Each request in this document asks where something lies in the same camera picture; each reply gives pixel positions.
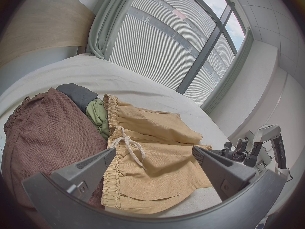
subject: window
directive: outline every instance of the window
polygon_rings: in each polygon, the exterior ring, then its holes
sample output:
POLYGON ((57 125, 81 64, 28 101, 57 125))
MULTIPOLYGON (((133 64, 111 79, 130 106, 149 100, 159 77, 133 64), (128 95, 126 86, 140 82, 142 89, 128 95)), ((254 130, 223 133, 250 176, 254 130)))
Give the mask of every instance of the window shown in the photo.
POLYGON ((224 13, 225 9, 230 12, 232 9, 225 0, 203 1, 134 0, 109 60, 201 105, 230 67, 244 38, 234 13, 223 33, 212 35, 217 23, 223 27, 219 19, 222 14, 228 14, 224 13), (206 42, 217 38, 211 53, 204 55, 206 42), (205 62, 196 60, 199 55, 205 62), (197 67, 198 74, 185 77, 191 67, 197 67), (193 80, 181 90, 188 79, 193 80))

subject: wrinkled sheet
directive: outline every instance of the wrinkled sheet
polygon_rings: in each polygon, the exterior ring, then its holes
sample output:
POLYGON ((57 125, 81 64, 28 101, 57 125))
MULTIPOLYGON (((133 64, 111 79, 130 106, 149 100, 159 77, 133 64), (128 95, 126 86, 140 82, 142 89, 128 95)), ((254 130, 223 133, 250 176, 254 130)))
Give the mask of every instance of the wrinkled sheet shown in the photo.
MULTIPOLYGON (((47 65, 27 74, 9 87, 0 96, 0 135, 5 137, 4 123, 24 98, 32 98, 38 93, 47 92, 50 87, 56 88, 65 83, 84 86, 98 93, 101 99, 104 94, 111 94, 138 108, 179 113, 186 125, 202 134, 200 144, 212 145, 214 150, 222 149, 228 141, 194 101, 129 69, 89 55, 78 55, 47 65)), ((200 188, 174 207, 145 217, 179 216, 220 202, 214 188, 200 188)), ((106 210, 127 214, 116 209, 106 210)))

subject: sky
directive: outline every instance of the sky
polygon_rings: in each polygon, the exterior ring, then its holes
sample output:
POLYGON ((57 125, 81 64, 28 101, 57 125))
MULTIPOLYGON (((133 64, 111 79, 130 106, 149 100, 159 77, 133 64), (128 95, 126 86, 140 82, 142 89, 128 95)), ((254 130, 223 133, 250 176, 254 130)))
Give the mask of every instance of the sky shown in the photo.
MULTIPOLYGON (((210 6, 210 8, 214 11, 214 13, 220 18, 222 12, 224 11, 227 3, 225 0, 204 0, 204 2, 210 6)), ((242 41, 244 40, 244 33, 242 32, 242 28, 237 21, 236 16, 232 13, 229 21, 227 22, 226 29, 231 36, 231 39, 235 45, 236 50, 238 51, 242 41)))

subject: wooden headboard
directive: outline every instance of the wooden headboard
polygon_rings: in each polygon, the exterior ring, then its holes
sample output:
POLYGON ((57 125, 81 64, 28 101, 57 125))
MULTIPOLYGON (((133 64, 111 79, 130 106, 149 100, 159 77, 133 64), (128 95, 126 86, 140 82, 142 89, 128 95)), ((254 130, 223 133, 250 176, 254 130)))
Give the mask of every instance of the wooden headboard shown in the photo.
POLYGON ((25 0, 0 40, 0 67, 41 49, 87 46, 94 17, 78 0, 25 0))

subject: white drawstring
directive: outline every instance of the white drawstring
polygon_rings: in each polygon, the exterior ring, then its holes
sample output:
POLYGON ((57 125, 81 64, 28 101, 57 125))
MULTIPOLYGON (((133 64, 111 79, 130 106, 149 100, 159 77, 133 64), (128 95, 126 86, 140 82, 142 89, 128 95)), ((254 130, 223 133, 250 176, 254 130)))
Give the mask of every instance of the white drawstring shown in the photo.
POLYGON ((142 146, 139 143, 131 140, 130 137, 125 134, 125 129, 123 127, 121 127, 121 128, 122 128, 123 136, 113 140, 113 142, 112 142, 112 144, 110 145, 109 148, 116 147, 119 144, 120 140, 124 140, 124 142, 126 143, 128 151, 129 151, 130 155, 132 156, 132 158, 135 160, 135 162, 137 162, 140 166, 142 166, 144 168, 144 170, 146 170, 145 167, 142 164, 143 160, 145 159, 145 152, 144 152, 142 146), (141 155, 142 155, 142 162, 139 161, 137 156, 135 156, 135 154, 133 153, 132 149, 130 148, 130 145, 132 145, 132 144, 135 144, 136 147, 135 146, 133 146, 133 147, 138 148, 140 150, 141 155))

